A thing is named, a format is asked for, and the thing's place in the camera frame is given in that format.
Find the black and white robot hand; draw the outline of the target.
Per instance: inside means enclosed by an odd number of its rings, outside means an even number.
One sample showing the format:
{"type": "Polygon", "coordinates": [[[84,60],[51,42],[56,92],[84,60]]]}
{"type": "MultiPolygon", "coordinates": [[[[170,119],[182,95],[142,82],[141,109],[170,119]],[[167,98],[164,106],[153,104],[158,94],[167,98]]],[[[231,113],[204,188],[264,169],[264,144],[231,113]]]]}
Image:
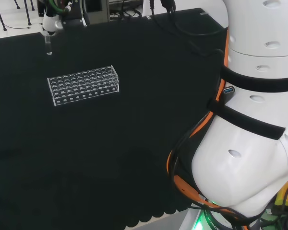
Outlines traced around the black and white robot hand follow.
{"type": "Polygon", "coordinates": [[[38,16],[43,19],[44,36],[54,36],[60,31],[89,24],[83,0],[38,0],[37,8],[38,16]]]}

